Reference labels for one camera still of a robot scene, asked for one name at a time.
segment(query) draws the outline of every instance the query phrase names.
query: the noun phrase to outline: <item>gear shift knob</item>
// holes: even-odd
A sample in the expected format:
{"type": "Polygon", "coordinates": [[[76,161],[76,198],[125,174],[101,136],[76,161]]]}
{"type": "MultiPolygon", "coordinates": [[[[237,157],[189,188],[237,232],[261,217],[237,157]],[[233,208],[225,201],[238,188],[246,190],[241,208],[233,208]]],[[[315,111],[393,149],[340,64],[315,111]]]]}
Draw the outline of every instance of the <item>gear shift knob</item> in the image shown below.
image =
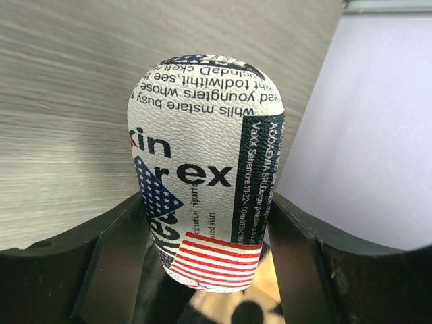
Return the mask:
{"type": "Polygon", "coordinates": [[[234,292],[254,278],[285,127],[274,83],[219,55],[162,61],[128,105],[132,156],[166,272],[234,292]]]}

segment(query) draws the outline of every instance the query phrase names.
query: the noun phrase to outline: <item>american flag print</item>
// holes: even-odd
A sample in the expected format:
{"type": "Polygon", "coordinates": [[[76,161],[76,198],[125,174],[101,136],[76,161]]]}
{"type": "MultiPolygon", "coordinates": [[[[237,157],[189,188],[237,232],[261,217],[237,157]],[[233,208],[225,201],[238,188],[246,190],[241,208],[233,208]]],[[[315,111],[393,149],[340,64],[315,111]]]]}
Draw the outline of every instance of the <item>american flag print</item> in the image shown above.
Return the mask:
{"type": "Polygon", "coordinates": [[[166,59],[162,61],[160,64],[173,64],[173,63],[200,63],[202,59],[206,58],[207,55],[204,54],[193,54],[193,55],[183,55],[173,57],[171,59],[166,59]]]}
{"type": "Polygon", "coordinates": [[[174,212],[184,204],[177,199],[137,156],[134,158],[147,218],[156,218],[174,212]]]}
{"type": "Polygon", "coordinates": [[[240,245],[186,232],[170,271],[198,290],[241,290],[250,286],[262,245],[240,245]]]}

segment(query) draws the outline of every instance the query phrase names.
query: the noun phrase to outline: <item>leather texture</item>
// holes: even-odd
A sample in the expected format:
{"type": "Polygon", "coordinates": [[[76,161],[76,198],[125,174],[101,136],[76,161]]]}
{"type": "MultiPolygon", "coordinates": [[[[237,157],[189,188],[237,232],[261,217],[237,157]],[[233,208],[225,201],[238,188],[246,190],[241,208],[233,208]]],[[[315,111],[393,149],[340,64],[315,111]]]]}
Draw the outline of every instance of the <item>leather texture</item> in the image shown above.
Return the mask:
{"type": "Polygon", "coordinates": [[[340,0],[0,1],[0,250],[25,248],[138,191],[126,107],[161,59],[241,57],[286,106],[283,157],[340,0]]]}
{"type": "Polygon", "coordinates": [[[225,56],[167,59],[132,91],[128,126],[148,221],[168,274],[200,290],[249,286],[285,129],[273,81],[225,56]]]}

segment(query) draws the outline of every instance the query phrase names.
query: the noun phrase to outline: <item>gray brushed metal wall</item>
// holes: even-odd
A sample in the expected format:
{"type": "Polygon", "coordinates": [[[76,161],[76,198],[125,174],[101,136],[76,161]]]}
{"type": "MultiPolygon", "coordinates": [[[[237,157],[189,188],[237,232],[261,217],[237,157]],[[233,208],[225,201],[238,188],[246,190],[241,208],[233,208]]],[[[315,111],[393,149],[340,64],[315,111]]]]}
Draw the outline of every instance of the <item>gray brushed metal wall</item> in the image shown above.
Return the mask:
{"type": "Polygon", "coordinates": [[[126,107],[147,70],[214,53],[264,70],[287,156],[340,0],[1,0],[0,250],[70,229],[138,190],[126,107]]]}

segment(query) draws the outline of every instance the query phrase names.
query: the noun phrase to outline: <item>white background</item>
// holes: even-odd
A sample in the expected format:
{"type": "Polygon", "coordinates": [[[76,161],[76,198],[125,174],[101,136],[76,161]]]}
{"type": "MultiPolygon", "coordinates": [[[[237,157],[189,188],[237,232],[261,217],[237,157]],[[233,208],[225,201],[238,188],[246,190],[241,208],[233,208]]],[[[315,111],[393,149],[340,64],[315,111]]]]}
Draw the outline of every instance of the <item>white background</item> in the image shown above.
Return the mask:
{"type": "Polygon", "coordinates": [[[432,243],[432,16],[344,16],[277,191],[361,238],[432,243]]]}

